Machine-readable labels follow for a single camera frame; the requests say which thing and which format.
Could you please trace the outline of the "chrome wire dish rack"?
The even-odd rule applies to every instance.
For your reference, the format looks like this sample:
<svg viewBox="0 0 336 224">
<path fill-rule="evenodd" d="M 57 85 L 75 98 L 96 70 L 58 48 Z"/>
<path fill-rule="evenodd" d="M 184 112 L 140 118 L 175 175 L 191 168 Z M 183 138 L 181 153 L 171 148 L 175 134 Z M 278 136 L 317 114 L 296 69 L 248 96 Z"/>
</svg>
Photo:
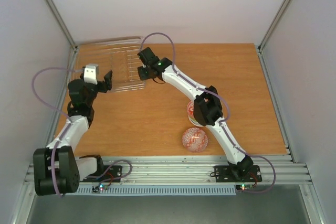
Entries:
<svg viewBox="0 0 336 224">
<path fill-rule="evenodd" d="M 73 68 L 80 69 L 90 63 L 98 65 L 97 79 L 112 71 L 112 90 L 114 92 L 143 89 L 145 82 L 140 80 L 138 67 L 142 66 L 138 58 L 141 36 L 89 41 L 77 47 Z"/>
</svg>

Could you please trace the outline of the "red floral pattern bowl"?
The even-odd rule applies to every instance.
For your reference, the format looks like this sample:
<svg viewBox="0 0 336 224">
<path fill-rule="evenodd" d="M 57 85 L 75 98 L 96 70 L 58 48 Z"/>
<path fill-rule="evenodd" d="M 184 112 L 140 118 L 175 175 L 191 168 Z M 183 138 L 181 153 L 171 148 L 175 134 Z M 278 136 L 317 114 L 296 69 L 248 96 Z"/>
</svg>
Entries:
<svg viewBox="0 0 336 224">
<path fill-rule="evenodd" d="M 188 116 L 193 118 L 194 117 L 194 102 L 193 101 L 190 101 L 187 104 L 186 110 L 187 110 Z"/>
</svg>

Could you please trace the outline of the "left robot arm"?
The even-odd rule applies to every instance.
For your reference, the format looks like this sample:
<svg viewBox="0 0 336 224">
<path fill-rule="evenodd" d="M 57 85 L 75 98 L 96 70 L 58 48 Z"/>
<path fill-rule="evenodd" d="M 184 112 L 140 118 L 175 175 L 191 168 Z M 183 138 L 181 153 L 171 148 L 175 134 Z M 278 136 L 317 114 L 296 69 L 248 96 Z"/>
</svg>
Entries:
<svg viewBox="0 0 336 224">
<path fill-rule="evenodd" d="M 70 101 L 64 127 L 50 144 L 34 151 L 34 184 L 38 196 L 74 193 L 83 179 L 100 181 L 105 177 L 106 168 L 99 154 L 76 159 L 73 152 L 93 122 L 97 94 L 112 89 L 112 71 L 102 81 L 97 79 L 96 65 L 87 65 L 80 73 L 78 79 L 67 85 Z"/>
</svg>

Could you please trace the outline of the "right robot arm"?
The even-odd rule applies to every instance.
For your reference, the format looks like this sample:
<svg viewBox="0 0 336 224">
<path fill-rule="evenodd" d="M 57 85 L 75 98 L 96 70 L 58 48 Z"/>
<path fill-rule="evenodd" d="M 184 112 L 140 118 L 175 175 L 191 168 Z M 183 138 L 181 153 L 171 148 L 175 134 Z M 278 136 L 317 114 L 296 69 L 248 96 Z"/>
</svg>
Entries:
<svg viewBox="0 0 336 224">
<path fill-rule="evenodd" d="M 194 119 L 210 130 L 224 150 L 230 172 L 236 181 L 242 181 L 250 174 L 252 158 L 241 148 L 228 128 L 223 107 L 214 86 L 206 87 L 186 76 L 167 58 L 160 59 L 151 48 L 138 52 L 143 66 L 138 67 L 141 80 L 155 79 L 174 86 L 186 95 L 194 106 Z"/>
</svg>

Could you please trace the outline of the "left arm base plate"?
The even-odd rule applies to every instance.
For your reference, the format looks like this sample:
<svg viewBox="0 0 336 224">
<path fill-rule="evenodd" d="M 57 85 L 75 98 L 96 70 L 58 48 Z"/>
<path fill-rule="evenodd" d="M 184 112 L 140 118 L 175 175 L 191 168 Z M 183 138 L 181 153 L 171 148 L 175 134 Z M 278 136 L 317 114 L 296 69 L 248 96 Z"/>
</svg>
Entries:
<svg viewBox="0 0 336 224">
<path fill-rule="evenodd" d="M 122 166 L 121 165 L 114 165 L 112 166 L 102 177 L 96 178 L 97 174 L 95 174 L 93 177 L 86 177 L 81 182 L 83 183 L 98 183 L 103 180 L 106 180 L 109 182 L 111 178 L 114 178 L 114 182 L 120 182 L 120 176 L 122 175 Z"/>
</svg>

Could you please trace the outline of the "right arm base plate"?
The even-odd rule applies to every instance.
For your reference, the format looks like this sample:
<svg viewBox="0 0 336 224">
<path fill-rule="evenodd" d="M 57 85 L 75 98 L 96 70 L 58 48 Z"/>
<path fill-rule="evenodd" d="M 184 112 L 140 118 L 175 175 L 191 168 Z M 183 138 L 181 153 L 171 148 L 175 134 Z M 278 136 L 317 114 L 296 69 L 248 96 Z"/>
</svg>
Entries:
<svg viewBox="0 0 336 224">
<path fill-rule="evenodd" d="M 243 178 L 236 178 L 228 165 L 217 165 L 214 167 L 213 175 L 218 183 L 241 183 L 241 182 L 262 182 L 259 166 L 253 165 Z"/>
</svg>

